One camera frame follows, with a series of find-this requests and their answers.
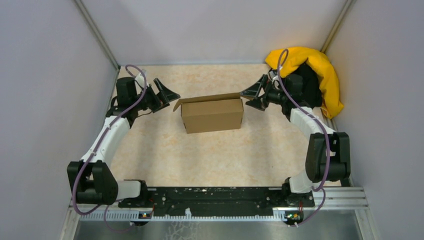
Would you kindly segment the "brown cardboard box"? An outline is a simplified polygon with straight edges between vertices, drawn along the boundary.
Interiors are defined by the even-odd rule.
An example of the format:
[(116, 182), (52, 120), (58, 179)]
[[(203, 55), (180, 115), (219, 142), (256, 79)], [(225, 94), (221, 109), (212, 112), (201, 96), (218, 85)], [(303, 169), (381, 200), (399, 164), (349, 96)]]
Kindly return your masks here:
[(180, 98), (173, 107), (177, 110), (187, 134), (237, 130), (244, 118), (239, 92)]

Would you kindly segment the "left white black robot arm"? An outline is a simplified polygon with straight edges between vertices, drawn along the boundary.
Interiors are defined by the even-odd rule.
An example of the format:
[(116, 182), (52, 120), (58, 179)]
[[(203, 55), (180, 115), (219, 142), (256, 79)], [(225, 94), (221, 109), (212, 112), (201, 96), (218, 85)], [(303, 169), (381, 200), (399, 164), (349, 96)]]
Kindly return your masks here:
[(140, 111), (156, 113), (181, 96), (154, 79), (157, 92), (151, 84), (137, 92), (132, 77), (122, 77), (116, 82), (116, 96), (106, 112), (101, 132), (80, 160), (67, 166), (67, 176), (72, 193), (72, 203), (111, 205), (117, 200), (130, 199), (138, 207), (149, 203), (150, 193), (143, 180), (115, 179), (109, 166), (123, 138), (130, 131)]

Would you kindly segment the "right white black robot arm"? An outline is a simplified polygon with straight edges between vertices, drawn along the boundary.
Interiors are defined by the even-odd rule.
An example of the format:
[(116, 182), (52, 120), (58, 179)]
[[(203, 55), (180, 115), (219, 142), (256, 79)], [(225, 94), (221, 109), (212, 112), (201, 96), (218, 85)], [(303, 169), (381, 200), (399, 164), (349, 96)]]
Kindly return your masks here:
[(350, 175), (350, 139), (345, 132), (326, 126), (306, 101), (304, 81), (290, 74), (281, 79), (275, 71), (264, 74), (252, 86), (240, 92), (246, 105), (265, 111), (269, 104), (281, 106), (287, 120), (308, 139), (304, 170), (284, 183), (281, 199), (295, 206), (302, 195), (323, 188), (325, 181), (339, 181)]

